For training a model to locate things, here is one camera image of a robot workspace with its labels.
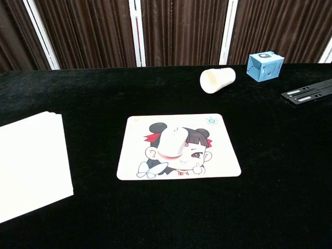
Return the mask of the black velvet tablecloth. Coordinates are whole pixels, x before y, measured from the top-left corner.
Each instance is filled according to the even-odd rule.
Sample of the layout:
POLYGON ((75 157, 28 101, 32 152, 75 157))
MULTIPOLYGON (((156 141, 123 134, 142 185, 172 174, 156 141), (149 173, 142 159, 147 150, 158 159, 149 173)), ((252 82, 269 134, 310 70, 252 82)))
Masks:
POLYGON ((1 74, 0 126, 62 115, 74 195, 0 224, 0 249, 332 249, 332 97, 281 97, 332 79, 332 64, 260 83, 234 70, 216 94, 201 66, 1 74), (198 113, 223 116, 239 177, 117 179, 129 116, 198 113))

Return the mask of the blue cube box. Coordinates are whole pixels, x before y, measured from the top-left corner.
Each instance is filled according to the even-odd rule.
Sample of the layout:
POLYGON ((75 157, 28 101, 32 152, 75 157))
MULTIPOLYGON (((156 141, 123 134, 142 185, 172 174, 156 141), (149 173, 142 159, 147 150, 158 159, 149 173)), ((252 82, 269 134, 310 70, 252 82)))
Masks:
POLYGON ((283 62, 284 57, 272 51, 250 54, 246 73, 257 82, 277 78, 283 62))

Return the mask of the white frame post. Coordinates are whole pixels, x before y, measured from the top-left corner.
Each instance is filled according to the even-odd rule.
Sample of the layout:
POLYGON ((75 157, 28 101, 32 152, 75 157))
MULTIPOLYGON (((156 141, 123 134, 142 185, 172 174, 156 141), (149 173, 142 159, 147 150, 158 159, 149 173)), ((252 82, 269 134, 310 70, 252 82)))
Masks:
POLYGON ((318 63, 332 63, 332 36, 329 39, 318 63))
POLYGON ((128 0, 137 67, 146 66, 141 0, 128 0))
POLYGON ((35 0, 22 0, 23 4, 27 10, 29 18, 32 22, 38 40, 41 44, 43 52, 52 70, 59 70, 60 65, 58 59, 50 42, 49 36, 46 32, 45 26, 43 24, 42 18, 37 9, 35 0))
POLYGON ((222 46, 219 56, 219 65, 226 65, 232 40, 234 22, 236 18, 238 0, 228 0, 222 46))

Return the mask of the small white computer mouse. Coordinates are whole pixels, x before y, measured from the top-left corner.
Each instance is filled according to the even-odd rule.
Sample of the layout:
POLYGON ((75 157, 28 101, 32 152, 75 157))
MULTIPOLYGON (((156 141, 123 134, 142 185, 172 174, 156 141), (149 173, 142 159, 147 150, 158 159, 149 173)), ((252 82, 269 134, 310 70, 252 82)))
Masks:
POLYGON ((158 153, 166 157, 179 157, 183 154, 189 132, 183 127, 167 127, 160 135, 158 153))

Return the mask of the dark brown curtain panel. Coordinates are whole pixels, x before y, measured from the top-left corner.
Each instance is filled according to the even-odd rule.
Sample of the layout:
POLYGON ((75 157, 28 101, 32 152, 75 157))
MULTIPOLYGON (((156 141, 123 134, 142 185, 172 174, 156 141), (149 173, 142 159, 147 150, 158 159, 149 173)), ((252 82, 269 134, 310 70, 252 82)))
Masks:
POLYGON ((228 64, 273 51, 285 63, 317 63, 332 37, 332 0, 238 0, 228 64))
POLYGON ((0 74, 49 69, 23 0, 0 0, 0 74))
POLYGON ((35 0, 61 69, 135 67, 129 0, 35 0))
POLYGON ((146 65, 217 65, 228 1, 141 0, 146 65))

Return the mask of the black folding laptop stand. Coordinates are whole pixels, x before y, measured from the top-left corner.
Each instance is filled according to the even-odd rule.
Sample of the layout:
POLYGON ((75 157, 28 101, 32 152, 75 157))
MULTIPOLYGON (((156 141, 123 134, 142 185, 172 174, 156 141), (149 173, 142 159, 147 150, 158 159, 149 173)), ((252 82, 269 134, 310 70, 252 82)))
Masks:
POLYGON ((332 96, 332 79, 320 81, 281 94, 281 97, 293 106, 318 101, 330 96, 332 96))

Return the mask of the white paper cup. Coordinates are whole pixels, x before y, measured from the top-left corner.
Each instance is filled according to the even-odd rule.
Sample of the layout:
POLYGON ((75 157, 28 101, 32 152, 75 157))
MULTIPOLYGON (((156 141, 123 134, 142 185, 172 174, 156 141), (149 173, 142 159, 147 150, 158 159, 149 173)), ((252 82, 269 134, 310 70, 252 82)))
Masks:
POLYGON ((235 71, 230 68, 212 68, 205 70, 200 76, 200 86, 208 94, 213 94, 233 83, 236 79, 235 71))

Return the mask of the white paper stack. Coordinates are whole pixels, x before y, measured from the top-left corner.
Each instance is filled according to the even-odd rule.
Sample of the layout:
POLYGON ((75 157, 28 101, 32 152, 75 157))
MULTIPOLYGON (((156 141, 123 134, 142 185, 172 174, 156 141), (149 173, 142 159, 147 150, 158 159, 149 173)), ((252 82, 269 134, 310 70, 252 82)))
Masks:
POLYGON ((0 223, 73 194, 60 114, 43 112, 0 127, 0 223))

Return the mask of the cartoon girl mouse pad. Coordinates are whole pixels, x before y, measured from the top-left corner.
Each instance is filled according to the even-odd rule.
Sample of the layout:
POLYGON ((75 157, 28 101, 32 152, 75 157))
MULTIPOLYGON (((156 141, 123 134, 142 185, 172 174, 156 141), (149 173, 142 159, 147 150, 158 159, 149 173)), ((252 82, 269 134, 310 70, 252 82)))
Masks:
POLYGON ((127 120, 117 177, 122 181, 239 176, 241 168, 220 114, 131 116, 127 120), (167 127, 189 132, 183 154, 158 153, 167 127))

